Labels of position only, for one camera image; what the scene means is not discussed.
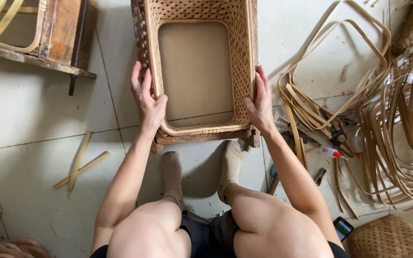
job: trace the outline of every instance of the phone screen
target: phone screen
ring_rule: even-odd
[[[351,226],[346,225],[342,220],[337,221],[334,227],[336,228],[337,236],[339,236],[341,241],[344,240],[352,231],[350,228]]]

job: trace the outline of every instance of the sock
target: sock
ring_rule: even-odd
[[[183,168],[179,153],[175,151],[166,152],[160,161],[160,172],[165,183],[163,196],[171,195],[178,202],[181,211],[184,210],[183,190],[181,188],[181,176]]]
[[[224,190],[231,183],[238,184],[238,173],[243,165],[244,154],[240,149],[240,144],[236,141],[228,140],[223,149],[222,172],[219,179],[219,188],[217,195],[219,199],[224,200]]]

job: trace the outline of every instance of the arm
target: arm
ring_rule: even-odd
[[[159,96],[155,101],[150,94],[151,72],[146,70],[141,85],[138,81],[140,70],[141,64],[136,62],[132,73],[132,93],[138,106],[141,131],[114,176],[98,210],[91,253],[107,245],[116,226],[134,210],[152,140],[165,119],[167,96]]]
[[[248,117],[261,131],[267,143],[281,185],[291,205],[312,219],[328,241],[342,247],[321,191],[273,122],[272,91],[262,66],[258,67],[258,73],[255,74],[255,88],[255,103],[249,97],[245,98]]]

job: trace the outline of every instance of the person's left hand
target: person's left hand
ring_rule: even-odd
[[[155,135],[160,124],[165,119],[167,95],[160,95],[156,100],[151,97],[151,71],[146,70],[143,85],[138,81],[141,63],[136,62],[132,73],[132,93],[140,114],[141,132]]]

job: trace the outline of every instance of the glue bottle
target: glue bottle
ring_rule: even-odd
[[[341,157],[341,158],[348,160],[346,157],[342,156],[336,149],[333,149],[333,148],[321,146],[320,151],[329,157]]]
[[[354,136],[352,137],[352,145],[353,148],[355,148],[355,155],[358,157],[361,156],[361,153],[363,152],[363,139],[361,138],[361,136]]]

